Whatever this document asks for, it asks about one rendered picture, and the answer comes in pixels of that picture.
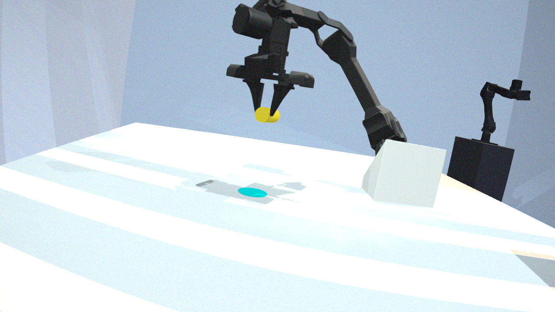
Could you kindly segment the yellow cylinder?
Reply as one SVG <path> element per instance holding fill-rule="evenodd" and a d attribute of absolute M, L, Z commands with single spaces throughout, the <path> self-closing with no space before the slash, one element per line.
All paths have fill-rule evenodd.
<path fill-rule="evenodd" d="M 275 123 L 279 120 L 280 114 L 276 110 L 275 114 L 270 116 L 270 108 L 258 108 L 255 111 L 255 118 L 258 122 Z"/>

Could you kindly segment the cyan circle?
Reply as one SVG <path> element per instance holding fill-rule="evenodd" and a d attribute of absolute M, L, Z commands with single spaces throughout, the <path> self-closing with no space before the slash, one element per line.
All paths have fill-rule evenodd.
<path fill-rule="evenodd" d="M 260 189 L 254 189 L 254 188 L 241 188 L 238 189 L 238 192 L 244 195 L 247 195 L 249 197 L 266 197 L 267 194 Z"/>

